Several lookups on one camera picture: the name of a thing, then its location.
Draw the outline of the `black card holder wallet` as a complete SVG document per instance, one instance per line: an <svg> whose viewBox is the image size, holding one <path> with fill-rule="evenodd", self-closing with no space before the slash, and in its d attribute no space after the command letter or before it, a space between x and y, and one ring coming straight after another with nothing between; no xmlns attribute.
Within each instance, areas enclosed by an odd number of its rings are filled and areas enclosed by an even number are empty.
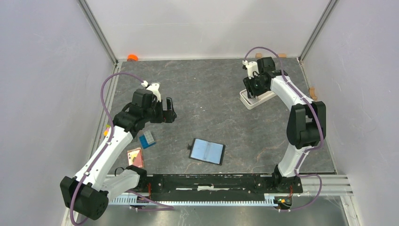
<svg viewBox="0 0 399 226"><path fill-rule="evenodd" d="M226 145L194 138L187 145L189 158L215 165L222 165Z"/></svg>

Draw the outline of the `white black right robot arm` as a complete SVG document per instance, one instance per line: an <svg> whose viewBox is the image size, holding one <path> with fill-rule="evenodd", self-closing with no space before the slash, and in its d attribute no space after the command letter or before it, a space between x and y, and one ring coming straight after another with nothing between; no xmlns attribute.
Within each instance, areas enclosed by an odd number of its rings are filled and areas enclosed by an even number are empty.
<svg viewBox="0 0 399 226"><path fill-rule="evenodd" d="M275 191L284 192L299 182L297 173L308 152L325 139L326 105L307 97L286 72L276 69L271 57L243 60L242 64L247 76L243 79L246 89L240 93L240 99L247 109L264 103L269 99L268 94L273 93L290 110L286 129L289 145L271 180Z"/></svg>

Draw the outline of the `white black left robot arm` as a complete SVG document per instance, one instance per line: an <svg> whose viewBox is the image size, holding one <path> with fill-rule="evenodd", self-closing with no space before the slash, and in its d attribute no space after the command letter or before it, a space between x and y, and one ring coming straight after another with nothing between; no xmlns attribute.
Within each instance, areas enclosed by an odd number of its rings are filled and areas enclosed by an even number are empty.
<svg viewBox="0 0 399 226"><path fill-rule="evenodd" d="M172 98L166 98L164 109L163 101L155 91L137 89L132 101L111 121L111 131L95 154L72 178L66 176L62 179L62 196L71 214L77 212L97 220L104 214L109 202L122 193L130 189L137 192L147 189L147 171L134 165L127 166L111 179L106 176L120 153L146 123L173 123L176 118Z"/></svg>

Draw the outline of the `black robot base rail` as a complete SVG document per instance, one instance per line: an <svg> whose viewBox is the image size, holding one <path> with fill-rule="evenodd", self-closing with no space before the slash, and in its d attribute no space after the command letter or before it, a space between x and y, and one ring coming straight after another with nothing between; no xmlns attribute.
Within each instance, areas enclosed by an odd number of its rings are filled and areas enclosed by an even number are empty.
<svg viewBox="0 0 399 226"><path fill-rule="evenodd" d="M154 201L262 201L265 194L301 194L299 177L279 179L272 174L149 174L134 191Z"/></svg>

